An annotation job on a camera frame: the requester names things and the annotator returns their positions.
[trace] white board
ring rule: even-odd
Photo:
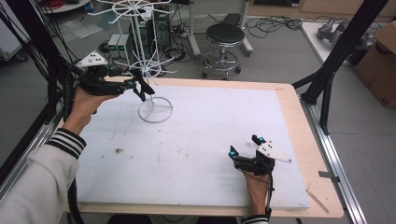
[[[272,207],[309,207],[274,91],[153,88],[174,106],[165,122],[139,118],[141,101],[132,91],[92,116],[81,134],[88,145],[79,158],[80,202],[246,206],[245,178],[228,153],[233,145],[253,157],[257,134],[293,160],[276,162]]]

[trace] white sleeve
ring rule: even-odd
[[[257,215],[242,218],[242,224],[268,224],[269,218],[266,215]]]
[[[78,135],[59,129],[30,152],[27,169],[1,199],[0,223],[59,223],[85,146]]]

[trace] stool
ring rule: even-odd
[[[218,23],[207,28],[206,38],[210,43],[219,45],[220,49],[212,50],[204,57],[205,70],[202,77],[206,77],[207,68],[225,72],[226,77],[223,80],[228,80],[228,71],[232,69],[235,73],[240,73],[238,58],[225,49],[242,44],[245,38],[244,32],[234,25]]]

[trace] black stool seat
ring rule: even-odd
[[[206,36],[212,41],[224,44],[235,44],[245,38],[245,34],[241,29],[227,23],[218,23],[210,26],[206,30]]]

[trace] mark on board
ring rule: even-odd
[[[117,154],[120,154],[122,151],[123,151],[122,148],[116,148],[116,150],[114,152]]]
[[[305,191],[315,201],[315,203],[317,203],[323,209],[325,213],[329,214],[329,209],[317,198],[317,196],[315,196],[315,194],[313,194],[308,189],[306,189]]]

